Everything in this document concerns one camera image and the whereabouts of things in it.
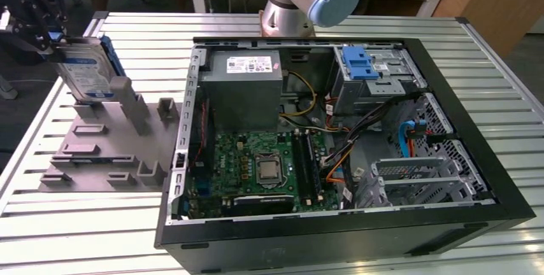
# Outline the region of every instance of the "orange wire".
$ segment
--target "orange wire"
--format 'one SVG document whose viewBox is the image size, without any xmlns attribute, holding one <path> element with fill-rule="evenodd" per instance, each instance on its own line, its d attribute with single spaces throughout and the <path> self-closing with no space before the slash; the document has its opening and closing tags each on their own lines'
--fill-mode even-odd
<svg viewBox="0 0 544 275">
<path fill-rule="evenodd" d="M 325 180 L 326 181 L 340 181 L 340 179 L 336 178 L 330 178 L 333 176 L 334 170 L 338 168 L 338 166 L 342 164 L 344 160 L 346 159 L 349 153 L 352 152 L 352 150 L 354 149 L 354 147 L 352 146 L 352 148 L 349 149 L 349 151 L 344 154 L 342 158 L 338 160 L 337 164 L 334 165 L 333 169 L 330 170 L 329 174 L 326 175 Z"/>
</svg>

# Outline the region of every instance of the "yellow wire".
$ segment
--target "yellow wire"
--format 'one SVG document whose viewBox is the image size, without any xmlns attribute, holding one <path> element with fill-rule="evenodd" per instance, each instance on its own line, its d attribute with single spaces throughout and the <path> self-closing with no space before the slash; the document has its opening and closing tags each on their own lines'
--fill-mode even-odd
<svg viewBox="0 0 544 275">
<path fill-rule="evenodd" d="M 332 179 L 330 177 L 333 176 L 334 170 L 338 168 L 338 166 L 341 165 L 341 163 L 344 162 L 344 159 L 346 159 L 349 153 L 352 152 L 352 150 L 354 149 L 354 147 L 352 146 L 352 148 L 349 149 L 348 153 L 344 154 L 342 158 L 338 160 L 337 164 L 333 167 L 333 170 L 330 170 L 329 174 L 326 175 L 326 181 L 338 181 L 336 179 Z"/>
<path fill-rule="evenodd" d="M 307 88 L 310 89 L 310 91 L 311 91 L 311 104 L 310 104 L 309 108 L 305 109 L 303 111 L 299 111 L 299 112 L 295 112 L 295 113 L 282 113 L 282 114 L 279 114 L 279 116 L 301 116 L 305 113 L 309 113 L 314 109 L 314 106 L 315 106 L 315 103 L 317 103 L 315 92 L 314 92 L 314 88 L 307 83 L 306 79 L 303 79 L 303 77 L 298 73 L 295 73 L 294 71 L 289 71 L 289 73 L 293 74 L 306 84 Z"/>
</svg>

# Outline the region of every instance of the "white label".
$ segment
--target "white label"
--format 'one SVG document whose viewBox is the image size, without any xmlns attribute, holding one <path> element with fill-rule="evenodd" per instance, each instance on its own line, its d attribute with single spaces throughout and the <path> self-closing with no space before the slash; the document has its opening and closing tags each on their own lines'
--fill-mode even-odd
<svg viewBox="0 0 544 275">
<path fill-rule="evenodd" d="M 271 57 L 230 57 L 227 59 L 227 73 L 270 73 L 271 71 Z"/>
<path fill-rule="evenodd" d="M 82 63 L 64 63 L 70 77 L 74 81 L 74 84 L 78 87 L 78 90 L 91 96 L 98 98 L 112 97 L 114 93 L 110 90 L 110 81 L 108 78 L 100 74 L 100 67 L 96 62 L 94 64 L 82 64 Z"/>
<path fill-rule="evenodd" d="M 386 64 L 376 64 L 374 69 L 380 69 L 380 70 L 388 69 L 388 65 Z"/>
<path fill-rule="evenodd" d="M 349 191 L 346 187 L 344 187 L 342 195 L 346 198 L 346 200 L 352 202 L 354 195 L 352 194 L 352 191 Z"/>
<path fill-rule="evenodd" d="M 325 104 L 325 111 L 329 116 L 333 116 L 334 106 L 330 104 Z"/>
</svg>

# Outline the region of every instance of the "red wire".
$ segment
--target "red wire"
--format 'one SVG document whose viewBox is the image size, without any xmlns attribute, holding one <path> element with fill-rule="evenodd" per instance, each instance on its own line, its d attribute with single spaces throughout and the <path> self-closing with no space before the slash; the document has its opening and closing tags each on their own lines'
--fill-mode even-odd
<svg viewBox="0 0 544 275">
<path fill-rule="evenodd" d="M 205 146 L 205 117 L 206 117 L 206 107 L 205 107 L 205 102 L 202 103 L 202 115 L 201 115 L 201 147 L 198 148 L 197 156 L 192 161 L 192 166 L 197 164 L 198 157 L 201 156 L 202 153 L 202 147 Z"/>
</svg>

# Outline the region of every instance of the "blue plastic clip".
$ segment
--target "blue plastic clip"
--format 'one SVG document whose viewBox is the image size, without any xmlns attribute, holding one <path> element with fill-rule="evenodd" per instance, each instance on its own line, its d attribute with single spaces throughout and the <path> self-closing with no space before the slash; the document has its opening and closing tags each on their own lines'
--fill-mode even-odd
<svg viewBox="0 0 544 275">
<path fill-rule="evenodd" d="M 361 46 L 348 46 L 342 48 L 344 61 L 349 69 L 352 80 L 376 80 L 380 74 L 373 68 L 373 58 L 366 54 Z"/>
</svg>

